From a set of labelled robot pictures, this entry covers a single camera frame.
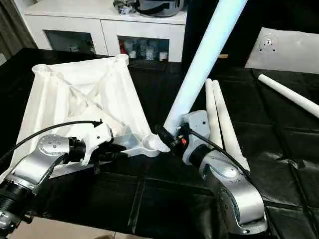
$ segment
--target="black wire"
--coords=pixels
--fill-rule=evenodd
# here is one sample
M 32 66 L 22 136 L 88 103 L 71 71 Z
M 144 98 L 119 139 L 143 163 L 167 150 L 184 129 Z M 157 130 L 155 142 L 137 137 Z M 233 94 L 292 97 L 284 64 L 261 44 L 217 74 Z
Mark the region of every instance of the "black wire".
M 7 151 L 1 158 L 0 158 L 0 162 L 2 162 L 6 157 L 8 157 L 10 155 L 10 153 L 12 153 L 13 151 L 15 151 L 17 148 L 19 148 L 21 145 L 23 145 L 25 142 L 29 141 L 30 139 L 38 136 L 39 134 L 42 134 L 46 131 L 49 131 L 51 129 L 54 128 L 59 128 L 62 126 L 66 126 L 66 125 L 71 125 L 71 124 L 78 124 L 78 123 L 91 123 L 94 125 L 94 127 L 100 125 L 102 123 L 102 121 L 92 121 L 92 120 L 78 120 L 78 121 L 71 121 L 71 122 L 65 122 L 65 123 L 59 123 L 59 124 L 55 124 L 52 125 L 50 127 L 44 128 L 32 135 L 30 135 L 29 137 L 25 138 L 24 140 L 20 141 L 19 143 L 17 143 L 13 148 L 11 148 L 9 151 Z
M 241 171 L 243 171 L 243 174 L 245 175 L 245 177 L 247 177 L 248 181 L 252 183 L 249 172 L 236 159 L 234 159 L 227 151 L 225 151 L 224 149 L 222 149 L 221 147 L 219 147 L 217 144 L 210 141 L 209 139 L 205 138 L 204 136 L 200 135 L 199 133 L 193 131 L 192 129 L 189 129 L 189 133 L 195 135 L 196 137 L 200 138 L 206 143 L 212 145 L 217 151 L 225 154 L 225 156 L 227 156 Z
M 224 149 L 219 147 L 214 142 L 210 141 L 209 139 L 205 138 L 204 136 L 200 135 L 199 133 L 193 131 L 192 129 L 189 128 L 188 131 L 189 131 L 190 134 L 193 134 L 196 137 L 198 137 L 201 140 L 203 140 L 204 142 L 212 145 L 215 148 L 215 150 L 217 150 L 217 151 L 223 153 L 225 156 L 227 156 L 243 172 L 243 174 L 247 178 L 248 182 L 251 183 L 251 185 L 253 185 L 257 189 L 257 191 L 259 191 L 258 188 L 256 187 L 256 185 L 253 183 L 253 181 L 252 181 L 252 179 L 251 179 L 251 177 L 249 175 L 249 172 L 233 156 L 231 156 L 227 151 L 225 151 Z M 279 235 L 280 235 L 280 231 L 279 231 L 278 227 L 275 225 L 274 220 L 271 218 L 269 210 L 268 210 L 268 208 L 266 207 L 265 204 L 264 204 L 264 208 L 265 208 L 265 214 L 266 214 L 266 218 L 267 218 L 269 233 L 270 233 L 271 236 L 276 238 L 276 236 L 274 236 L 272 234 L 272 231 L 270 230 L 271 224 L 273 225 L 274 229 L 279 233 Z

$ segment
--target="silver robotic arm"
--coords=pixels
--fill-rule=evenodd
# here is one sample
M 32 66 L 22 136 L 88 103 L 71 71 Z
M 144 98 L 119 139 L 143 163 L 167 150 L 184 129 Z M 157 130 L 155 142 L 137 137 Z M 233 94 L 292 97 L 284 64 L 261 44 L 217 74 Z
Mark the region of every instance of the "silver robotic arm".
M 0 238 L 12 233 L 21 220 L 30 221 L 25 213 L 56 165 L 71 161 L 85 166 L 100 144 L 112 140 L 106 124 L 95 127 L 82 141 L 55 134 L 42 137 L 0 183 Z
M 191 134 L 195 131 L 204 138 L 209 136 L 206 111 L 196 111 L 182 117 L 182 125 L 173 137 L 158 126 L 160 139 L 187 165 L 198 169 L 207 187 L 218 197 L 223 219 L 231 234 L 254 235 L 267 230 L 264 203 L 257 189 L 244 172 L 216 148 Z

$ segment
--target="white tube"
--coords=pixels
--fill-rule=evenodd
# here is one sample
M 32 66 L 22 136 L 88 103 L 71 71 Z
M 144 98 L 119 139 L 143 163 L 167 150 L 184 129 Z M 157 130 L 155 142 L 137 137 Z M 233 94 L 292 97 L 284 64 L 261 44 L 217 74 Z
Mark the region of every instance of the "white tube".
M 277 81 L 274 81 L 273 79 L 265 76 L 260 75 L 258 77 L 258 80 L 265 83 L 269 87 L 273 88 L 275 91 L 279 92 L 283 96 L 287 97 L 292 102 L 296 103 L 297 105 L 304 108 L 309 113 L 313 114 L 317 118 L 319 118 L 319 106 L 316 105 L 314 102 L 308 100 L 307 98 L 299 95 L 298 93 L 290 90 L 286 86 L 283 86 L 282 84 L 278 83 Z
M 173 135 L 189 113 L 247 0 L 220 0 L 194 56 L 164 127 Z
M 246 170 L 250 171 L 247 159 L 241 152 L 219 83 L 218 81 L 214 80 L 212 84 L 225 150 L 231 156 L 233 156 Z
M 209 140 L 216 143 L 219 147 L 222 148 L 223 143 L 222 143 L 220 129 L 219 129 L 217 108 L 215 104 L 213 83 L 211 79 L 206 80 L 205 89 L 206 89 L 206 111 L 207 111 L 208 123 L 209 123 L 209 129 L 210 129 Z

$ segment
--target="black table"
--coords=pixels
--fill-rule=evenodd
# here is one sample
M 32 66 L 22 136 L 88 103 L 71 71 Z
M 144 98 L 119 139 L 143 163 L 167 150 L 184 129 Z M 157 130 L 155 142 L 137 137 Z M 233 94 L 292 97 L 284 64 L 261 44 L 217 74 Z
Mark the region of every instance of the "black table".
M 33 65 L 101 58 L 24 49 L 0 67 L 3 154 L 16 141 Z M 153 130 L 163 124 L 182 82 L 180 64 L 135 62 L 129 70 Z M 251 176 L 277 234 L 285 239 L 319 235 L 319 119 L 257 82 L 265 73 L 319 104 L 312 74 L 216 66 L 218 79 Z M 192 110 L 205 109 L 204 90 Z M 171 154 L 136 156 L 50 180 L 34 213 L 41 217 L 151 238 L 199 239 L 223 233 L 214 196 L 196 170 Z

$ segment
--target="white cone-shaped leg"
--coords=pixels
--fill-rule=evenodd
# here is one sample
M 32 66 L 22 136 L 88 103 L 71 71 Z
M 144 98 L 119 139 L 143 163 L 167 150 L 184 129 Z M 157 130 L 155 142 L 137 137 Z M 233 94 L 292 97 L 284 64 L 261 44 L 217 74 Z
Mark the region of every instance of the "white cone-shaped leg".
M 218 81 L 214 80 L 212 84 L 225 150 L 231 156 L 233 156 L 246 170 L 250 171 L 247 159 L 241 152 L 219 83 Z
M 209 140 L 216 143 L 219 147 L 223 147 L 220 129 L 219 129 L 219 122 L 218 122 L 218 115 L 217 115 L 217 108 L 215 104 L 215 97 L 213 91 L 213 83 L 211 79 L 207 79 L 205 83 L 205 90 L 206 90 L 206 111 L 210 129 Z
M 219 0 L 183 84 L 165 121 L 173 135 L 183 115 L 189 113 L 212 67 L 233 30 L 247 0 Z
M 317 118 L 319 118 L 319 105 L 316 105 L 314 102 L 308 100 L 307 98 L 299 95 L 298 93 L 290 90 L 286 86 L 274 81 L 265 75 L 260 75 L 258 80 L 265 83 L 269 87 L 273 88 L 275 91 L 279 92 L 283 96 L 287 97 L 292 102 L 296 103 L 300 107 L 304 108 L 309 113 L 313 114 Z

